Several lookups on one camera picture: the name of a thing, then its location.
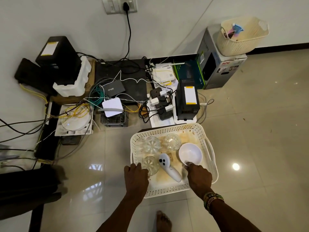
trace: plastic basket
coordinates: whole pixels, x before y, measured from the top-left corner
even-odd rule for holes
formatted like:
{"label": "plastic basket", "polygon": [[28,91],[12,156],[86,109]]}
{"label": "plastic basket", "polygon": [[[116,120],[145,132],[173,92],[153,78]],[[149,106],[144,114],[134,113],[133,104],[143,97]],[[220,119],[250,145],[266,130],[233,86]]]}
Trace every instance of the plastic basket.
{"label": "plastic basket", "polygon": [[[232,24],[240,25],[244,31],[240,32],[237,41],[227,37]],[[221,31],[217,39],[217,46],[224,56],[245,54],[258,46],[260,41],[269,34],[268,23],[256,17],[242,16],[229,19],[221,23]]]}
{"label": "plastic basket", "polygon": [[[200,165],[211,172],[213,177],[212,183],[215,183],[218,180],[218,170],[214,156],[214,149],[200,124],[181,124],[140,132],[131,137],[131,163],[141,163],[143,158],[146,156],[158,157],[161,153],[171,153],[173,157],[171,165],[182,175],[182,181],[178,183],[174,181],[162,168],[159,168],[158,172],[150,177],[145,198],[167,195],[190,189],[187,179],[187,171],[184,169],[183,163],[179,160],[178,152],[168,151],[163,145],[164,137],[170,133],[179,135],[182,143],[190,142],[196,144],[203,152],[203,160]],[[161,149],[159,153],[155,155],[145,153],[142,148],[143,141],[149,136],[155,136],[161,141]],[[211,155],[208,152],[206,143],[211,150]]]}

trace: tiled floor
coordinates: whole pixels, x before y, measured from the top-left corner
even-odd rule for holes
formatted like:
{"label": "tiled floor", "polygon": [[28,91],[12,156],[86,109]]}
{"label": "tiled floor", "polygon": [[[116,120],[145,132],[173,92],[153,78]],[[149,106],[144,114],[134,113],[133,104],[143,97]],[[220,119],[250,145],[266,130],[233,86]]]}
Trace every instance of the tiled floor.
{"label": "tiled floor", "polygon": [[[213,189],[265,232],[308,230],[308,62],[309,50],[250,55],[223,88],[199,91],[215,99],[202,124],[219,171]],[[100,127],[59,161],[68,193],[44,206],[41,231],[95,231],[124,196],[130,138],[150,124],[130,115],[128,128]],[[128,231],[154,231],[157,210],[173,231],[219,231],[191,190],[143,200]]]}

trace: switch plate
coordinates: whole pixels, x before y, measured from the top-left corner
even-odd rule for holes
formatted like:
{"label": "switch plate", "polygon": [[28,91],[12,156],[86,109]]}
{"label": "switch plate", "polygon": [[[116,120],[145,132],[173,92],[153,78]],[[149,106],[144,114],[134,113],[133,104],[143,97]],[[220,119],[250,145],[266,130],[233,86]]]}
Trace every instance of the switch plate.
{"label": "switch plate", "polygon": [[120,9],[117,0],[102,0],[105,12],[108,15],[120,14]]}
{"label": "switch plate", "polygon": [[130,9],[128,13],[134,13],[137,12],[137,0],[118,0],[118,6],[120,9],[120,13],[125,14],[125,11],[123,10],[123,3],[128,3]]}

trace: green box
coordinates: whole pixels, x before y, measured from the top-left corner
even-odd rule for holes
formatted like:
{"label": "green box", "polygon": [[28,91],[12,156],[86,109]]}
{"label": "green box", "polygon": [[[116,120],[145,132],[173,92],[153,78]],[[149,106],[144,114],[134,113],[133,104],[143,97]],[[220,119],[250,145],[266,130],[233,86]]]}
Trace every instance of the green box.
{"label": "green box", "polygon": [[189,60],[173,67],[177,80],[194,79],[196,89],[204,88],[205,81],[197,60]]}

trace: wristband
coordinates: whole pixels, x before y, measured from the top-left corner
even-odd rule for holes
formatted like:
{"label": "wristband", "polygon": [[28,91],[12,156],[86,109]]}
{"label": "wristband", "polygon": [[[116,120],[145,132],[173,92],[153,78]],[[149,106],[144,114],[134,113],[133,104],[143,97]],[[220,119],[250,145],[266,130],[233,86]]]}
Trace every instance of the wristband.
{"label": "wristband", "polygon": [[216,193],[213,193],[213,192],[210,192],[210,193],[207,193],[204,195],[204,208],[209,212],[210,212],[210,205],[212,203],[212,201],[214,201],[215,199],[220,199],[224,202],[224,199],[221,195],[219,194],[216,194]]}

